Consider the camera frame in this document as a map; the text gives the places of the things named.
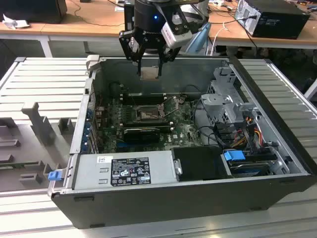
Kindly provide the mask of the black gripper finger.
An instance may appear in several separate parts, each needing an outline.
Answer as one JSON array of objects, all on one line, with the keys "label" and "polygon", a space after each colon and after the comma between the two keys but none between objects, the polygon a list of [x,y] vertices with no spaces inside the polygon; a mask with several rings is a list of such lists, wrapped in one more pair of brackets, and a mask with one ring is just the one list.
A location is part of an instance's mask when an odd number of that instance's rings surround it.
[{"label": "black gripper finger", "polygon": [[137,63],[137,74],[141,76],[141,59],[143,56],[143,47],[141,46],[136,52],[133,51],[132,39],[135,41],[134,30],[120,31],[119,42],[127,60]]},{"label": "black gripper finger", "polygon": [[164,53],[163,49],[158,50],[159,63],[158,63],[158,76],[162,74],[162,66],[164,63],[169,61],[174,61],[178,53],[180,52],[181,47],[176,49],[170,49],[167,53]]}]

